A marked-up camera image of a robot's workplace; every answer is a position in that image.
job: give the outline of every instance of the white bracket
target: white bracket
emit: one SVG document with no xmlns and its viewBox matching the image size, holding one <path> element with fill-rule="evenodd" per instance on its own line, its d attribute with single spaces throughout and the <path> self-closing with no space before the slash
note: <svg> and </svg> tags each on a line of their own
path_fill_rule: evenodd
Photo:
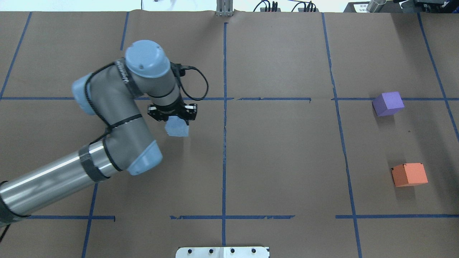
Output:
<svg viewBox="0 0 459 258">
<path fill-rule="evenodd" d="M 175 258 L 269 258 L 269 247 L 182 247 Z"/>
<path fill-rule="evenodd" d="M 233 0 L 217 0 L 217 16 L 233 16 Z"/>
</svg>

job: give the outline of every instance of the purple cube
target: purple cube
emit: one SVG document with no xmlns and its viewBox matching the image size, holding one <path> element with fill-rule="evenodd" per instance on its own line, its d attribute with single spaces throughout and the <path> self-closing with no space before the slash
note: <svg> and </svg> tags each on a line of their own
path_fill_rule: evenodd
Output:
<svg viewBox="0 0 459 258">
<path fill-rule="evenodd" d="M 389 116 L 402 110 L 405 105 L 403 104 L 402 97 L 398 91 L 385 92 L 373 100 L 373 107 L 375 108 L 378 117 Z"/>
</svg>

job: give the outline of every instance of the orange cube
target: orange cube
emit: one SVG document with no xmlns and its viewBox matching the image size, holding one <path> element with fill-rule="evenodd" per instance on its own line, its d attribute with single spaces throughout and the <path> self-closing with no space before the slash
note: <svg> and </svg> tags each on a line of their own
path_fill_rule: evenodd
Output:
<svg viewBox="0 0 459 258">
<path fill-rule="evenodd" d="M 392 168 L 392 177 L 396 187 L 414 186 L 427 183 L 422 163 L 406 163 Z"/>
</svg>

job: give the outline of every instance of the robotic arm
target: robotic arm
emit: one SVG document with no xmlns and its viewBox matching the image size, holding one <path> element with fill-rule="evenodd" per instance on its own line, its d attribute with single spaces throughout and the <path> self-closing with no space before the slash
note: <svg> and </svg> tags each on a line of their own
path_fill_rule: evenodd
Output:
<svg viewBox="0 0 459 258">
<path fill-rule="evenodd" d="M 146 93 L 153 102 L 150 116 L 158 121 L 177 116 L 188 125 L 196 117 L 197 105 L 186 105 L 180 94 L 180 76 L 186 68 L 171 63 L 157 43 L 140 40 L 126 50 L 125 58 L 75 81 L 75 100 L 87 114 L 101 118 L 106 132 L 72 154 L 2 182 L 0 227 L 25 219 L 118 171 L 138 175 L 158 165 L 161 151 L 134 98 Z"/>
</svg>

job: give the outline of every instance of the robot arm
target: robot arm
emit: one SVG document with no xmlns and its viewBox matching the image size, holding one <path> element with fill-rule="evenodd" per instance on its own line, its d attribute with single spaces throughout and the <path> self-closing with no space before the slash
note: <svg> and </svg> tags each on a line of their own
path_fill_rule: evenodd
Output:
<svg viewBox="0 0 459 258">
<path fill-rule="evenodd" d="M 88 114 L 97 114 L 107 132 L 80 150 L 12 181 L 0 184 L 0 227 L 83 188 L 102 182 L 118 171 L 143 173 L 162 160 L 134 98 L 148 94 L 156 120 L 169 116 L 194 120 L 196 104 L 186 105 L 180 94 L 179 70 L 155 42 L 140 40 L 125 59 L 75 81 L 75 100 Z"/>
</svg>

